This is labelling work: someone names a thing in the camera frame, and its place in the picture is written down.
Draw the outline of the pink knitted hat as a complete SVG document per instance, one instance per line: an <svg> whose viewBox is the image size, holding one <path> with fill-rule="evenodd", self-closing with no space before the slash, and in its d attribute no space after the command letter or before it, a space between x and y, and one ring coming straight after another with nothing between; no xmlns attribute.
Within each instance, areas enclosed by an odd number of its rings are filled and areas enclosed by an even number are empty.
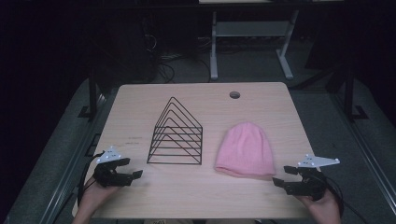
<svg viewBox="0 0 396 224"><path fill-rule="evenodd" d="M269 178L276 174L273 153L263 129L243 122L224 136L215 162L215 170L246 178Z"/></svg>

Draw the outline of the person's left hand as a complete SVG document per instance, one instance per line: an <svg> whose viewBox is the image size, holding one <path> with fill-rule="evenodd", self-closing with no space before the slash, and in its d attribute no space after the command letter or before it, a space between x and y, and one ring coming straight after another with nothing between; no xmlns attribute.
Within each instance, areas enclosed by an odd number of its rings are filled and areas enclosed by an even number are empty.
<svg viewBox="0 0 396 224"><path fill-rule="evenodd" d="M83 196L78 206L78 213L92 216L97 209L119 190L120 187L103 187L91 177L84 186Z"/></svg>

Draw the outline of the black metal stand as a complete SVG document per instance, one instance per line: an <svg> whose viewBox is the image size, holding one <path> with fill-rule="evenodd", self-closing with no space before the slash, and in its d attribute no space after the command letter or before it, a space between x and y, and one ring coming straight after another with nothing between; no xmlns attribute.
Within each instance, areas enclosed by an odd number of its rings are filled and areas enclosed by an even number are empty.
<svg viewBox="0 0 396 224"><path fill-rule="evenodd" d="M352 66L346 67L344 113L347 119L354 122L356 119L368 119L367 114L360 105L353 105L354 99L354 73Z"/></svg>
<svg viewBox="0 0 396 224"><path fill-rule="evenodd" d="M88 119L89 121L92 121L97 113L96 82L95 82L94 70L92 68L89 69L88 83L89 83L89 104L83 106L80 109L78 116L80 118L85 118Z"/></svg>

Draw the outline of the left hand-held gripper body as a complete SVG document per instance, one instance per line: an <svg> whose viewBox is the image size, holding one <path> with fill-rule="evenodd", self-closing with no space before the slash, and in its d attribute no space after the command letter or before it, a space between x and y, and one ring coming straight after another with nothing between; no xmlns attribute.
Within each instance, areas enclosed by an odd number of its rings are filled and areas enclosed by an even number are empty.
<svg viewBox="0 0 396 224"><path fill-rule="evenodd" d="M95 160L93 178L103 187L125 187L124 181L127 174L119 174L115 161L123 159L115 147L109 147Z"/></svg>

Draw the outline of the aluminium rail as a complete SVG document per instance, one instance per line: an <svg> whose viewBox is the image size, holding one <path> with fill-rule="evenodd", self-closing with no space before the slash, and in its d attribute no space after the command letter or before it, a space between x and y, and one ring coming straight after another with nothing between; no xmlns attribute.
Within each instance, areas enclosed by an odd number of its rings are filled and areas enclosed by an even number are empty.
<svg viewBox="0 0 396 224"><path fill-rule="evenodd" d="M383 197L385 198L389 208L391 209L394 216L396 216L396 189L391 185L388 177L384 173L382 167L380 166L378 160L373 154L369 144L363 138L361 131L354 119L351 119L347 113L344 111L344 103L342 100L336 95L331 94L330 98L339 112L342 121L345 123L347 129L352 134L354 141L359 146L360 154L362 159L366 163L368 169L372 173L372 176L378 185Z"/></svg>
<svg viewBox="0 0 396 224"><path fill-rule="evenodd" d="M97 111L92 118L79 114L84 104L72 105L62 117L60 127L54 133L55 141L45 150L43 158L44 168L55 177L46 176L53 191L39 224L54 224L69 201L73 207L80 181L87 173L86 164L96 148L117 92L115 88L98 95Z"/></svg>

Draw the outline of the black wire rack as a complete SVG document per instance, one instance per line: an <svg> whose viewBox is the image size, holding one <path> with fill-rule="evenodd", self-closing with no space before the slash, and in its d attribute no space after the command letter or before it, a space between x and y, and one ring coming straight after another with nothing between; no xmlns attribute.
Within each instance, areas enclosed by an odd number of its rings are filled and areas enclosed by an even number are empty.
<svg viewBox="0 0 396 224"><path fill-rule="evenodd" d="M154 125L147 163L201 165L203 135L201 123L171 97Z"/></svg>

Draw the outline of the white metal desk frame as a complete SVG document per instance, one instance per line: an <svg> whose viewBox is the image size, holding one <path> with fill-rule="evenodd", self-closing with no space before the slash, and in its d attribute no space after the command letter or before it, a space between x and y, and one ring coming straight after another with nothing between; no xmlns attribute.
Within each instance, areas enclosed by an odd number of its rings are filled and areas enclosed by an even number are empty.
<svg viewBox="0 0 396 224"><path fill-rule="evenodd" d="M283 37L284 44L276 50L276 56L287 80L293 79L286 53L299 15L294 10L288 21L218 21L217 12L212 14L210 79L219 78L217 39L219 37Z"/></svg>

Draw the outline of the person's right hand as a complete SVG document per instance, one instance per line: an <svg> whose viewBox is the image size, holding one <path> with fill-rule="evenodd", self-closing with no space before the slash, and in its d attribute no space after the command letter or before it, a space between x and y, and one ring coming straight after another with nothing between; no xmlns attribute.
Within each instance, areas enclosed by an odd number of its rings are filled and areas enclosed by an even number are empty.
<svg viewBox="0 0 396 224"><path fill-rule="evenodd" d="M341 224L338 203L329 190L318 201L313 201L308 196L296 196L296 199L307 208L317 224Z"/></svg>

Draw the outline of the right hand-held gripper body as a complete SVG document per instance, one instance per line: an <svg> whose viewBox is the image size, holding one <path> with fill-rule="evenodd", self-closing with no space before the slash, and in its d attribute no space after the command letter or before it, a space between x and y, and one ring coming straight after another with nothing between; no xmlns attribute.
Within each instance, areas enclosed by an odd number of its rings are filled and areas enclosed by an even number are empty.
<svg viewBox="0 0 396 224"><path fill-rule="evenodd" d="M328 183L327 176L318 169L322 166L339 163L338 159L306 154L296 166L299 171L298 175L302 177L302 180L300 182L287 182L286 193L293 196L310 196L314 201L318 201L328 189L336 199L339 199L340 196L337 191Z"/></svg>

